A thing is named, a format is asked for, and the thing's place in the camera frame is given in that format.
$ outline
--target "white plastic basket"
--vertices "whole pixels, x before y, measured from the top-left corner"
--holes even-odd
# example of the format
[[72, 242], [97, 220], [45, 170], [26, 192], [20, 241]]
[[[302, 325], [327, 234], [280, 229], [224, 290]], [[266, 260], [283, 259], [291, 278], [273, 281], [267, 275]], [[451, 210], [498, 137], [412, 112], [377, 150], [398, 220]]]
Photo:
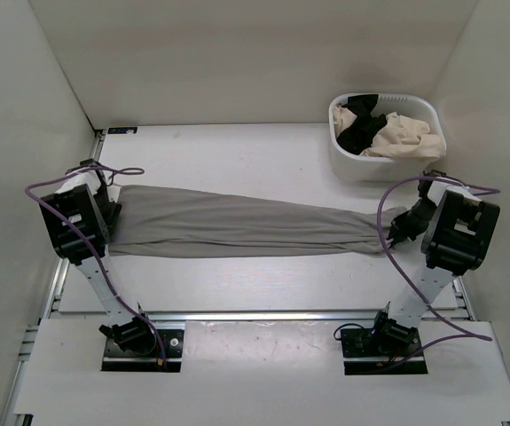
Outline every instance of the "white plastic basket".
[[[333, 129], [333, 107], [338, 104], [346, 104], [349, 96], [362, 95], [364, 93], [348, 93], [338, 96], [329, 106], [329, 131], [331, 143], [329, 144], [329, 160], [333, 172], [338, 178], [347, 182], [377, 181], [395, 182], [412, 176], [419, 175], [432, 161], [417, 159], [400, 159], [384, 157], [365, 157], [350, 154], [339, 146]], [[430, 133], [442, 138], [442, 128], [438, 121], [438, 114], [433, 106], [426, 100], [410, 95], [379, 94], [379, 102], [374, 108], [373, 116], [397, 112], [401, 115], [422, 120], [430, 126]]]

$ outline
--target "folded gray fabric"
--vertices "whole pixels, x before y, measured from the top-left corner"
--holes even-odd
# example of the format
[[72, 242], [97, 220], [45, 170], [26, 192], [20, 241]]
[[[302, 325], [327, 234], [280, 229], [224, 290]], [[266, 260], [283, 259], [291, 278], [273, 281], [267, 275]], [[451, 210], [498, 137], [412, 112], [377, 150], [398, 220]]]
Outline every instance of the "folded gray fabric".
[[[238, 195], [126, 185], [111, 255], [307, 256], [382, 251], [375, 214]], [[403, 213], [387, 210], [383, 226]]]

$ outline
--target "black mounting plate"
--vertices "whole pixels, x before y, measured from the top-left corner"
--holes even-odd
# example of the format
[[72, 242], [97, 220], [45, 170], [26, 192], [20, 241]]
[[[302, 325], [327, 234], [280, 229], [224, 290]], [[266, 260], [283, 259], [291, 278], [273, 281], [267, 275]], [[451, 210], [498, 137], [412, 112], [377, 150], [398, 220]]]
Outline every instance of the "black mounting plate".
[[182, 368], [182, 353], [184, 351], [184, 330], [158, 328], [158, 332], [166, 351], [167, 368], [158, 365], [156, 351], [146, 356], [138, 356], [132, 351], [122, 351], [113, 339], [107, 338], [101, 371], [179, 373]]
[[[397, 362], [422, 346], [420, 337], [402, 351]], [[370, 328], [344, 328], [341, 330], [341, 349], [345, 375], [425, 375], [428, 373], [424, 354], [407, 360], [402, 366], [386, 369], [388, 360], [396, 353], [396, 348], [382, 350], [373, 339]]]

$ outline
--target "purple cable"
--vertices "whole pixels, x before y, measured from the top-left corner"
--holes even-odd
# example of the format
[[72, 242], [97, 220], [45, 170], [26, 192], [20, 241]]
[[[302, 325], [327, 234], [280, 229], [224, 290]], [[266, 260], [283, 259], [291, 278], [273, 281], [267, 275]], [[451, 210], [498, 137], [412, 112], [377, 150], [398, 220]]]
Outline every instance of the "purple cable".
[[424, 346], [422, 346], [421, 348], [419, 348], [418, 350], [416, 350], [412, 354], [410, 354], [407, 357], [405, 357], [405, 358], [403, 358], [403, 359], [401, 359], [401, 360], [399, 360], [399, 361], [389, 365], [388, 367], [384, 367], [384, 368], [380, 368], [380, 369], [374, 370], [371, 373], [379, 373], [380, 371], [387, 371], [389, 369], [393, 369], [393, 368], [396, 368], [398, 366], [401, 366], [408, 359], [410, 359], [412, 357], [415, 357], [416, 355], [422, 353], [427, 348], [429, 348], [431, 346], [434, 346], [435, 344], [438, 344], [440, 342], [445, 342], [445, 341], [452, 340], [452, 339], [460, 339], [460, 338], [464, 338], [464, 337], [473, 337], [473, 338], [476, 338], [476, 339], [484, 340], [486, 342], [492, 342], [493, 341], [493, 339], [491, 337], [487, 336], [487, 335], [478, 335], [477, 333], [473, 333], [473, 332], [471, 332], [469, 330], [465, 330], [464, 328], [455, 325], [454, 323], [452, 323], [451, 321], [449, 321], [448, 319], [446, 319], [442, 315], [440, 315], [438, 313], [438, 311], [436, 309], [434, 309], [432, 307], [432, 305], [430, 305], [430, 302], [427, 300], [427, 298], [422, 294], [420, 289], [418, 287], [416, 287], [414, 282], [412, 282], [411, 278], [406, 274], [404, 269], [398, 264], [398, 262], [396, 261], [395, 257], [390, 252], [390, 248], [388, 247], [388, 244], [385, 241], [385, 237], [383, 235], [382, 225], [381, 225], [381, 215], [382, 215], [383, 205], [385, 204], [385, 201], [387, 200], [387, 198], [390, 195], [390, 193], [392, 193], [400, 185], [404, 185], [404, 184], [407, 184], [409, 182], [416, 182], [417, 180], [418, 181], [425, 180], [425, 181], [432, 181], [432, 182], [443, 182], [445, 184], [450, 184], [450, 185], [455, 185], [455, 186], [464, 186], [464, 187], [474, 188], [474, 189], [478, 189], [480, 191], [483, 191], [482, 193], [478, 193], [477, 195], [489, 195], [489, 194], [493, 194], [493, 193], [500, 193], [500, 191], [498, 189], [495, 189], [495, 188], [486, 188], [484, 186], [478, 186], [478, 185], [467, 185], [467, 184], [464, 184], [462, 181], [457, 180], [457, 179], [451, 179], [451, 178], [446, 178], [446, 177], [417, 176], [417, 177], [409, 177], [408, 179], [402, 180], [400, 182], [396, 182], [395, 184], [393, 184], [382, 195], [381, 200], [379, 201], [379, 207], [377, 208], [377, 233], [379, 234], [379, 240], [381, 241], [382, 249], [385, 252], [385, 254], [387, 255], [388, 260], [390, 260], [390, 263], [393, 264], [393, 266], [395, 266], [396, 270], [402, 275], [402, 277], [407, 282], [407, 284], [409, 286], [411, 286], [412, 290], [414, 290], [414, 292], [418, 295], [418, 297], [422, 300], [422, 302], [424, 302], [426, 304], [426, 307], [428, 308], [428, 310], [430, 312], [432, 312], [432, 314], [434, 314], [434, 316], [436, 318], [441, 320], [444, 324], [446, 324], [446, 325], [448, 325], [448, 326], [450, 326], [452, 328], [455, 328], [456, 330], [458, 330], [459, 332], [461, 332], [463, 334], [462, 335], [448, 335], [446, 337], [441, 337], [439, 339], [436, 339], [433, 342], [425, 344]]
[[24, 192], [26, 193], [26, 195], [28, 197], [30, 197], [32, 200], [34, 200], [35, 202], [40, 204], [44, 209], [48, 210], [50, 213], [52, 213], [52, 215], [54, 215], [59, 220], [61, 220], [64, 224], [66, 224], [69, 227], [69, 229], [71, 229], [80, 238], [80, 240], [83, 241], [83, 243], [85, 243], [85, 245], [87, 246], [87, 249], [89, 249], [89, 252], [95, 257], [95, 260], [97, 260], [98, 267], [101, 270], [101, 273], [103, 274], [103, 278], [105, 278], [106, 285], [108, 286], [109, 290], [113, 294], [114, 298], [119, 302], [119, 304], [121, 304], [132, 315], [134, 315], [135, 317], [137, 317], [138, 319], [140, 319], [144, 323], [146, 323], [148, 325], [148, 327], [150, 327], [150, 329], [154, 332], [156, 341], [158, 343], [158, 346], [160, 347], [160, 353], [161, 353], [162, 361], [164, 363], [164, 368], [166, 368], [166, 352], [164, 350], [164, 345], [162, 344], [160, 333], [158, 332], [158, 330], [156, 329], [154, 324], [147, 317], [145, 317], [144, 315], [141, 315], [140, 313], [138, 313], [137, 311], [132, 309], [124, 300], [122, 300], [121, 296], [117, 293], [116, 289], [114, 288], [113, 283], [111, 282], [111, 280], [108, 276], [108, 273], [106, 271], [105, 265], [103, 264], [103, 261], [99, 257], [97, 251], [95, 250], [95, 248], [93, 247], [93, 245], [91, 244], [89, 239], [67, 217], [63, 216], [61, 213], [59, 213], [57, 210], [55, 210], [50, 204], [48, 204], [47, 202], [42, 200], [40, 197], [38, 197], [32, 193], [32, 189], [34, 189], [34, 188], [58, 184], [59, 182], [64, 182], [64, 181], [70, 179], [73, 175], [79, 175], [81, 173], [86, 173], [88, 171], [95, 171], [95, 170], [110, 171], [114, 174], [119, 174], [119, 175], [142, 175], [145, 172], [144, 169], [141, 169], [139, 167], [128, 167], [125, 169], [115, 170], [115, 169], [111, 169], [111, 168], [109, 168], [107, 166], [103, 166], [103, 165], [89, 166], [85, 169], [74, 170], [71, 173], [69, 173], [63, 177], [58, 177], [53, 180], [40, 182], [38, 184], [28, 185], [25, 188]]

